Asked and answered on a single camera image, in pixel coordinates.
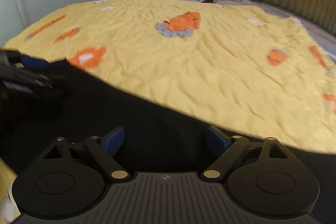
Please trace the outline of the yellow carrot print bedsheet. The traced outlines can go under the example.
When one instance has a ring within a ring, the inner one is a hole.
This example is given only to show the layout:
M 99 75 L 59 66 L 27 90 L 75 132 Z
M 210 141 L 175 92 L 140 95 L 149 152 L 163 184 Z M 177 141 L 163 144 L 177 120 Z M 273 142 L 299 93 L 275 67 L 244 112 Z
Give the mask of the yellow carrot print bedsheet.
M 296 18 L 257 6 L 100 0 L 63 6 L 11 38 L 151 102 L 296 148 L 335 223 L 335 65 Z

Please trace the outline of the patterned pillow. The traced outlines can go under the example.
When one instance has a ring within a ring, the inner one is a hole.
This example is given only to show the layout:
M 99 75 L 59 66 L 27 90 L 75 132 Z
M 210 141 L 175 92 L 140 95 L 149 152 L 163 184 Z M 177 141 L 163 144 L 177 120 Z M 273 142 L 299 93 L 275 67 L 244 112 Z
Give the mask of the patterned pillow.
M 300 25 L 306 28 L 310 36 L 329 54 L 330 58 L 335 61 L 335 36 L 329 34 L 311 20 L 305 19 L 293 12 L 259 0 L 198 0 L 198 2 L 213 3 L 219 6 L 252 5 L 263 9 L 267 14 L 277 16 L 281 19 L 293 17 Z

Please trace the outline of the black pants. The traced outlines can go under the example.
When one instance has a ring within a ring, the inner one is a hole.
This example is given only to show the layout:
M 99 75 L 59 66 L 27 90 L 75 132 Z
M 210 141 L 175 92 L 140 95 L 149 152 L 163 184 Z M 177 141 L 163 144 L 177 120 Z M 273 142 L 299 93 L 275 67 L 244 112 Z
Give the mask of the black pants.
M 50 63 L 68 88 L 30 96 L 1 88 L 1 159 L 17 174 L 15 223 L 323 223 L 318 175 L 297 149 L 156 105 L 72 66 Z M 122 127 L 113 156 L 130 179 L 110 179 L 84 140 Z M 202 178 L 217 158 L 215 126 L 249 140 L 225 178 Z

